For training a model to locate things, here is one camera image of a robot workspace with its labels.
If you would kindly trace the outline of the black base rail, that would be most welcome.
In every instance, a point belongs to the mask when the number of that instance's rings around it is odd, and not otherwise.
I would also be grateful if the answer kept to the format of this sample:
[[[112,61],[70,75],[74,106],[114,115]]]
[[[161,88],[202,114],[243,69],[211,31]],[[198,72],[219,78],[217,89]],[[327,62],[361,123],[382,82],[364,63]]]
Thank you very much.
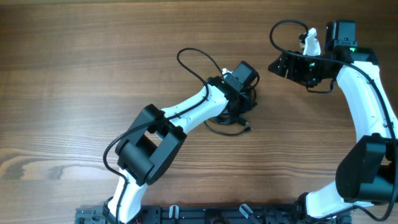
[[[149,224],[167,224],[167,223],[311,223],[309,219],[295,219],[293,215],[293,204],[277,204],[274,206],[250,206],[249,211],[243,208],[235,207],[170,207],[160,206],[142,206],[136,218],[129,222],[119,223],[149,223]],[[93,208],[77,208],[75,214],[75,223],[94,224],[94,223],[115,223],[113,215],[107,211],[104,206]],[[337,223],[351,224],[352,217],[350,212],[346,212],[336,217],[329,218],[322,222],[315,223]]]

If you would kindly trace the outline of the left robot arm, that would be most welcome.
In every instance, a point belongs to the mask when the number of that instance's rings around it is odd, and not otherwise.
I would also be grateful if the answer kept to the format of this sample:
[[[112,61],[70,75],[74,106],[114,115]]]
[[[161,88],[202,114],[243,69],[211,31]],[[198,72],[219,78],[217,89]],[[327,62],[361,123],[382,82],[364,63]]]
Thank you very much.
[[[119,176],[114,196],[104,206],[107,221],[129,223],[141,210],[148,186],[170,167],[189,132],[205,121],[226,115],[232,122],[252,108],[252,83],[258,72],[242,61],[233,71],[203,82],[203,88],[185,101],[159,109],[149,104],[141,110],[129,129],[106,148],[115,150]]]

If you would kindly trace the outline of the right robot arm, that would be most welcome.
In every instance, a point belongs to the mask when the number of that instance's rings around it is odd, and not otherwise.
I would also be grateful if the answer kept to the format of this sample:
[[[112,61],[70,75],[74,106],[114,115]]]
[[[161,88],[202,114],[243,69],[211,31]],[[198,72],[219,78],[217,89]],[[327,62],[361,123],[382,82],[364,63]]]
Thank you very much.
[[[349,20],[329,22],[324,45],[315,29],[306,29],[299,40],[301,51],[281,49],[269,71],[310,93],[323,80],[338,86],[354,122],[356,144],[332,183],[301,196],[297,213],[316,223],[385,205],[386,220],[397,203],[397,118],[382,87],[376,54],[358,45],[356,24]]]

